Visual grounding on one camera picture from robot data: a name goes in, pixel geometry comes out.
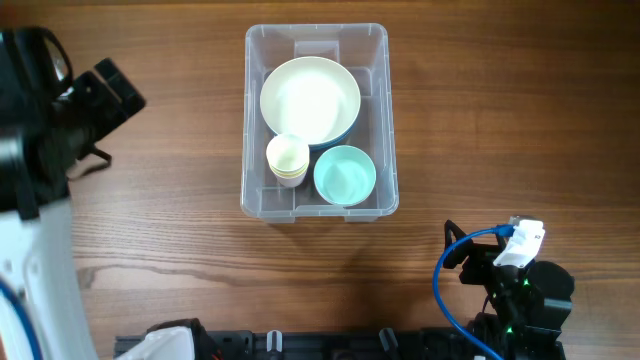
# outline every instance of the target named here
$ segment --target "blue tube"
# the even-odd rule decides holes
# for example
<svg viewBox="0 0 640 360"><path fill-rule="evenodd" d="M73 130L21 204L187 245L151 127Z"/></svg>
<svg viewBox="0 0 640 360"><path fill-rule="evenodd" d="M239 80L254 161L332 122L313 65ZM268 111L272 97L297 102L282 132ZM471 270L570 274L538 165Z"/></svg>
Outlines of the blue tube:
<svg viewBox="0 0 640 360"><path fill-rule="evenodd" d="M13 306L16 315L18 315L18 318L22 323L22 328L27 335L27 340L29 340L29 347L31 347L31 355L33 355L33 359L43 360L42 350L40 349L40 344L38 343L36 330L29 320L29 315L27 314L25 308L22 306L20 299L18 299L18 296L14 294L13 291L11 291L9 285L2 281L2 279L0 279L0 291L2 291L2 295L4 296L4 298L7 299L11 306Z"/></svg>
<svg viewBox="0 0 640 360"><path fill-rule="evenodd" d="M484 351L486 354L488 354L494 360L503 360L503 359L502 359L502 357L500 355L498 355L498 353L493 351L492 348L487 346L487 344L485 344L482 341L478 340L478 338L473 336L469 331L467 331L467 329L465 329L462 325L460 325L460 323L458 323L456 321L456 319L453 318L453 315L451 315L451 313L449 312L447 307L444 305L444 302L442 301L442 297L440 297L440 289L438 288L438 275L440 275L440 269L442 268L442 264L444 264L444 260L447 258L447 256L449 256L449 254L451 254L451 252L453 250L455 250L455 248L457 248L458 246L460 246L460 245L464 244L465 242L471 240L472 238L480 236L480 235L486 235L486 234L499 234L499 235L502 235L502 236L510 236L512 233L513 233L513 226L511 226L511 225L500 225L500 226L497 226L497 227L494 227L494 228L491 228L491 229L485 229L485 230L476 231L476 232L473 232L473 233L463 237L462 239L458 239L456 242L451 244L451 246L449 246L447 249L445 249L444 253L442 254L440 259L438 260L438 264L436 265L435 270L433 271L433 283L432 283L433 284L433 295L436 298L436 302L438 303L438 306L440 306L440 310L442 310L442 312L444 313L444 316L447 318L447 320L449 320L451 325L453 325L453 327L456 328L456 330L458 330L458 332L460 332L460 334L462 334L464 337L469 339L469 341L471 341L475 346L480 348L482 351Z"/></svg>

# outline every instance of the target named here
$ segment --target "white bowl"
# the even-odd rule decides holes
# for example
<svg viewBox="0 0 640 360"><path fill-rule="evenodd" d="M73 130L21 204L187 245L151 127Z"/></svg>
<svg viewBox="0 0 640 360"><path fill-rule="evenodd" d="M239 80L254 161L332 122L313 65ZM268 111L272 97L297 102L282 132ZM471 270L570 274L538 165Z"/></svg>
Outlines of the white bowl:
<svg viewBox="0 0 640 360"><path fill-rule="evenodd" d="M351 129L360 111L360 89L337 62L301 57L269 75L260 109L274 133L294 134L317 150L340 141Z"/></svg>

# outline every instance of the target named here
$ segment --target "white cup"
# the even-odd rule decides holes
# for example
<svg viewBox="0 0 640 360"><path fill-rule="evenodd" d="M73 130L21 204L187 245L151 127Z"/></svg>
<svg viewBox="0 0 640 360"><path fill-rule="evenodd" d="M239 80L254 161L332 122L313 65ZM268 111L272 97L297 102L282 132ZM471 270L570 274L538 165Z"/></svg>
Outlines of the white cup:
<svg viewBox="0 0 640 360"><path fill-rule="evenodd" d="M280 184L296 187L309 168L309 145L295 135L280 134L267 145L267 162Z"/></svg>

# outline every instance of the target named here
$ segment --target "brown wood surface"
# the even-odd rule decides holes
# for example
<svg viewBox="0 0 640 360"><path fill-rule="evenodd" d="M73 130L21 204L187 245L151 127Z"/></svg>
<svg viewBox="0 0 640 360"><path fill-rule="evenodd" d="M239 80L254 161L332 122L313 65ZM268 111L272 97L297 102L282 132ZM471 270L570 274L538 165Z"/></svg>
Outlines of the brown wood surface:
<svg viewBox="0 0 640 360"><path fill-rule="evenodd" d="M633 1L5 7L52 29L76 73L112 57L148 107L72 184L74 251L99 355L115 335L445 325L443 223L542 218L539 258L576 278L569 359L640 352L640 9ZM240 210L244 35L258 23L389 32L400 207L373 224L269 226ZM483 290L441 285L463 322Z"/></svg>

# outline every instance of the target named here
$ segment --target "wood grain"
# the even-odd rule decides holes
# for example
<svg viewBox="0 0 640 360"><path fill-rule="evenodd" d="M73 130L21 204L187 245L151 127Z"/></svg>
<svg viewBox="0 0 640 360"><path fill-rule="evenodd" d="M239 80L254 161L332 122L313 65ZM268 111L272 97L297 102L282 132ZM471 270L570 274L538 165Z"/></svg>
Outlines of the wood grain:
<svg viewBox="0 0 640 360"><path fill-rule="evenodd" d="M103 359L115 335L444 325L442 225L533 214L541 259L576 278L569 359L640 352L640 9L633 2L349 2L5 7L51 28L77 73L112 57L148 107L73 183L76 265ZM400 208L374 224L269 226L239 206L244 34L257 23L389 32ZM461 321L482 289L446 271Z"/></svg>

